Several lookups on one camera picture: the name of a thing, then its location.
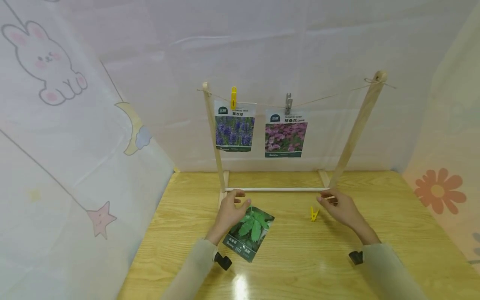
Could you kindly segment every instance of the green leaf seed packet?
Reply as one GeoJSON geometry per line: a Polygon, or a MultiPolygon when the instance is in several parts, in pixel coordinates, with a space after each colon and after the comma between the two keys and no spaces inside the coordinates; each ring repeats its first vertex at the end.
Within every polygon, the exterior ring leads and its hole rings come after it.
{"type": "Polygon", "coordinates": [[[223,244],[251,263],[274,220],[274,216],[250,205],[243,219],[230,229],[223,244]]]}

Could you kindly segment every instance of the lavender flowers picture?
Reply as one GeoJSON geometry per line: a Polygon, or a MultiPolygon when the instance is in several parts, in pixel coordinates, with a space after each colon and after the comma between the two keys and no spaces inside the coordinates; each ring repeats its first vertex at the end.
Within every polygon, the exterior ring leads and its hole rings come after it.
{"type": "Polygon", "coordinates": [[[251,151],[255,118],[215,116],[215,123],[217,149],[237,152],[251,151]]]}

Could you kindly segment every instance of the pink star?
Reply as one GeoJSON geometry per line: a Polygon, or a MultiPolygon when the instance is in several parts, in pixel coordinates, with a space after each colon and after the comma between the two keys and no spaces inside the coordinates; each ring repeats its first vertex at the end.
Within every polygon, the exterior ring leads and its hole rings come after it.
{"type": "Polygon", "coordinates": [[[107,225],[117,219],[110,214],[110,201],[107,201],[99,210],[87,210],[87,214],[93,222],[94,235],[101,233],[107,239],[107,225]]]}

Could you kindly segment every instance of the person's left hand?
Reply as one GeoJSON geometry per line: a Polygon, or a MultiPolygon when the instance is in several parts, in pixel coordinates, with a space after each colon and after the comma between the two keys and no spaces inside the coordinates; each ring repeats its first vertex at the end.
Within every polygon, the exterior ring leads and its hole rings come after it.
{"type": "Polygon", "coordinates": [[[205,237],[206,240],[211,241],[214,245],[218,245],[230,228],[240,222],[251,204],[251,200],[247,199],[242,206],[239,208],[235,207],[235,203],[241,202],[240,199],[235,198],[237,196],[245,197],[245,192],[242,190],[233,190],[222,200],[222,204],[216,215],[215,224],[205,237]]]}

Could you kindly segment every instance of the sleeve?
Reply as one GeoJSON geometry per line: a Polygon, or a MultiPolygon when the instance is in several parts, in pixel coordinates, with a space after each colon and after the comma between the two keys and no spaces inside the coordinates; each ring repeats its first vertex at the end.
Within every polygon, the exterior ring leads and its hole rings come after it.
{"type": "Polygon", "coordinates": [[[162,295],[162,300],[190,300],[204,282],[214,264],[217,247],[208,240],[198,240],[187,260],[162,295]]]}
{"type": "Polygon", "coordinates": [[[367,245],[362,250],[365,267],[378,285],[382,299],[428,300],[390,245],[367,245]]]}

